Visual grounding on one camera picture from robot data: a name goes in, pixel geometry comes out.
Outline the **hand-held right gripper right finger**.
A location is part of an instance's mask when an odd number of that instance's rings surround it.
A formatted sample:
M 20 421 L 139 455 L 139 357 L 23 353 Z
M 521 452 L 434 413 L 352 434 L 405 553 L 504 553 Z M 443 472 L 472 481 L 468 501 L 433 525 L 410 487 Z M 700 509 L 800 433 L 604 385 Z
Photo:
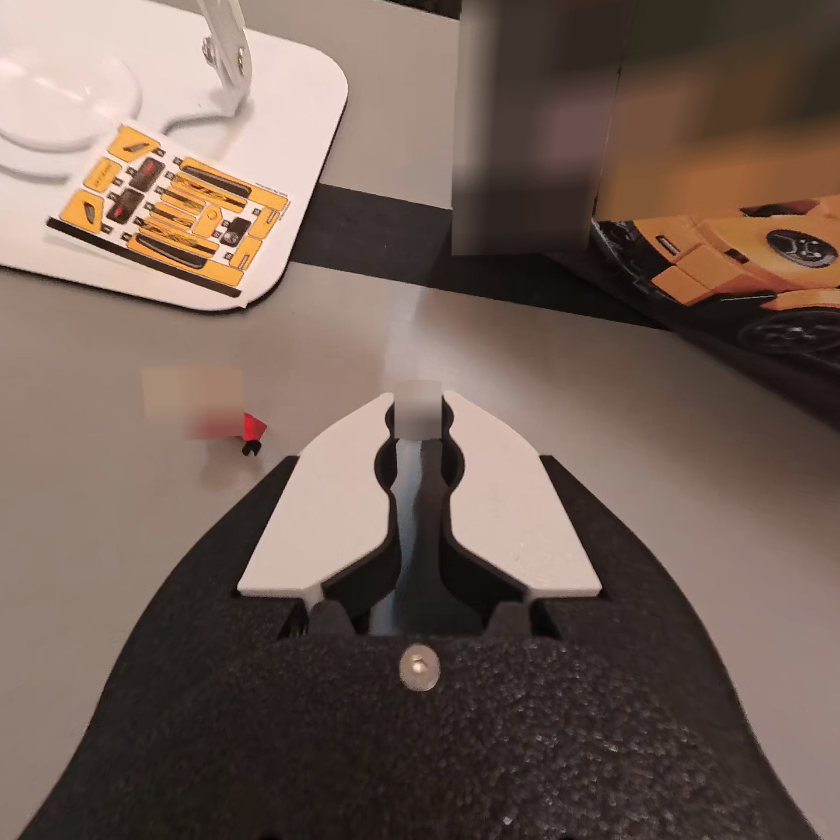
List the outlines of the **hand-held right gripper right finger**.
M 588 600 L 602 581 L 544 458 L 511 426 L 455 391 L 442 397 L 439 570 L 483 627 L 502 604 Z

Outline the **orange sticker sheet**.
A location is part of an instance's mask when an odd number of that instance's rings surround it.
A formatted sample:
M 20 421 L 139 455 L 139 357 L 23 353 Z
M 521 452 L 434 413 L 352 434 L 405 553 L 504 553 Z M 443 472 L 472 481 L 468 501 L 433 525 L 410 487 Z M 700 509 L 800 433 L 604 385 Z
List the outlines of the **orange sticker sheet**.
M 246 309 L 270 279 L 289 196 L 208 163 L 136 122 L 94 143 L 48 229 L 147 272 L 137 297 Z

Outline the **yellow car picture box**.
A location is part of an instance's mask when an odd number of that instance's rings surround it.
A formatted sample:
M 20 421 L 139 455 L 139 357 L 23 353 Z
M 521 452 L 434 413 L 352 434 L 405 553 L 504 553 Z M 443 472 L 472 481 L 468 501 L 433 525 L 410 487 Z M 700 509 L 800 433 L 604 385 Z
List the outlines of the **yellow car picture box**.
M 591 221 L 548 257 L 839 428 L 839 196 Z

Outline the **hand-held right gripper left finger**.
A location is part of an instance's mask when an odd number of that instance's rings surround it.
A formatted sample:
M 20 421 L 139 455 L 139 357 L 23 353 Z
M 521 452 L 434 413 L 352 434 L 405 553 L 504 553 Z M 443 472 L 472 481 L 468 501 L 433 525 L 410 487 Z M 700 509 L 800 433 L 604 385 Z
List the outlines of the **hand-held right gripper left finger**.
M 341 604 L 365 625 L 398 579 L 394 395 L 325 429 L 299 454 L 237 593 Z

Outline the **white booklet stand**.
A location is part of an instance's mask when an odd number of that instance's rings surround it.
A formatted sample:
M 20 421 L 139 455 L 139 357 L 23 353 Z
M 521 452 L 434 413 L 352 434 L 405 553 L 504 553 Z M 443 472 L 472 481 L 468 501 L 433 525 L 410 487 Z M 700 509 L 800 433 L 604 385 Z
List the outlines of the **white booklet stand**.
M 46 226 L 95 142 L 131 121 L 289 196 L 258 299 L 280 282 L 348 83 L 322 52 L 247 30 L 238 2 L 197 5 L 2 2 L 3 270 L 190 310 L 137 297 L 147 272 Z

